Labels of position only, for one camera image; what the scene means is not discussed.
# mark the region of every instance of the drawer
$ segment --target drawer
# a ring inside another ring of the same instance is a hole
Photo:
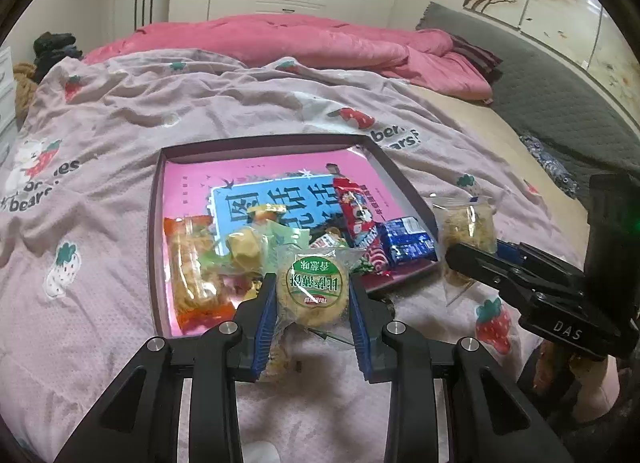
[[[11,49],[0,52],[0,94],[14,82],[14,65],[11,62]]]
[[[15,87],[14,83],[0,87],[0,131],[15,119]]]

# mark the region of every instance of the blue snack package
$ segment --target blue snack package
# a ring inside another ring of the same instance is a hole
[[[397,218],[377,224],[380,242],[391,267],[414,259],[437,260],[429,233],[414,217]]]

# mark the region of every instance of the brown plush toy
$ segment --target brown plush toy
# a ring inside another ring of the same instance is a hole
[[[29,107],[33,101],[38,85],[31,80],[36,71],[36,67],[29,62],[19,62],[14,64],[15,86],[15,120],[20,129],[24,123],[24,119],[29,113]]]

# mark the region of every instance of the pink bed sheet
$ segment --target pink bed sheet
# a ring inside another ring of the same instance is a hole
[[[296,14],[231,16],[203,23],[156,23],[97,48],[85,62],[149,50],[197,48],[250,68],[292,56],[311,68],[367,69],[459,97],[492,96],[487,81],[442,30],[388,30]]]

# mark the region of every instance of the green label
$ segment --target green label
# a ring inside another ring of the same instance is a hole
[[[287,272],[289,295],[304,307],[333,305],[340,297],[343,285],[340,270],[325,257],[303,257],[293,263]]]

